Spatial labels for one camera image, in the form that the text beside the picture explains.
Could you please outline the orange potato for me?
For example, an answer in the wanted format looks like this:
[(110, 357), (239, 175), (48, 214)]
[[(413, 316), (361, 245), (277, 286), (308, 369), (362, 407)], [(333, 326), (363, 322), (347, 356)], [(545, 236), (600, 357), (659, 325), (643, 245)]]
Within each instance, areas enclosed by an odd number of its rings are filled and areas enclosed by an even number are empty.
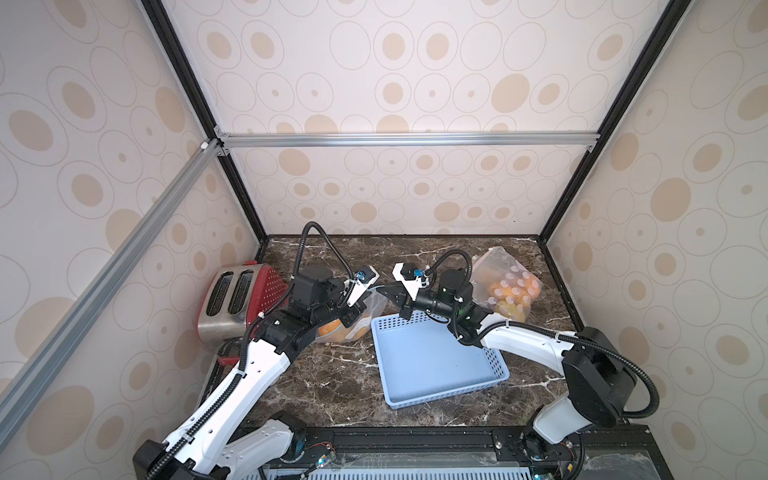
[(316, 341), (319, 343), (345, 343), (350, 340), (351, 328), (340, 320), (332, 321), (317, 330)]

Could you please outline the clear pink zipper bag spare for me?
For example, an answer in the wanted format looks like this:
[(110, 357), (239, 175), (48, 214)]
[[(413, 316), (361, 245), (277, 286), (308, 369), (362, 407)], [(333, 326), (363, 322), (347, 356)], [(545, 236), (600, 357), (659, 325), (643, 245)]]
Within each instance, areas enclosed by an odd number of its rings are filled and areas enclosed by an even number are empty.
[(475, 303), (518, 322), (526, 321), (542, 290), (539, 278), (501, 246), (473, 258), (470, 281)]

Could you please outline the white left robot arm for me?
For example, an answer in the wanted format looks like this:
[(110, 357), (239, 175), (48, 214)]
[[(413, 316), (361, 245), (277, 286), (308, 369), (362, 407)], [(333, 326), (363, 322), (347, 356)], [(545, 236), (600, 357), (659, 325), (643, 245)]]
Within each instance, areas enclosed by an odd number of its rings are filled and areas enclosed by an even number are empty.
[(236, 479), (303, 448), (303, 425), (277, 416), (232, 438), (265, 391), (316, 338), (339, 320), (352, 325), (379, 275), (365, 266), (342, 281), (323, 268), (293, 275), (291, 285), (242, 337), (240, 358), (202, 405), (165, 440), (145, 441), (133, 456), (139, 479)]

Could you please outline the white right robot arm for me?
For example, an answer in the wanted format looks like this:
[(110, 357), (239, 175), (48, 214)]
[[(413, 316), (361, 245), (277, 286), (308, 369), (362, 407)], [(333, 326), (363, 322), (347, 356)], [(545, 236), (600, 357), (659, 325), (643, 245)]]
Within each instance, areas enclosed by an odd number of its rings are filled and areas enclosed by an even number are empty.
[(586, 427), (610, 428), (658, 410), (660, 393), (650, 375), (619, 354), (602, 331), (554, 331), (495, 313), (474, 301), (463, 270), (446, 271), (436, 288), (410, 264), (397, 265), (394, 276), (378, 291), (403, 318), (415, 312), (435, 315), (464, 346), (505, 351), (563, 375), (566, 394), (538, 408), (521, 435), (530, 456), (543, 457), (546, 449)]

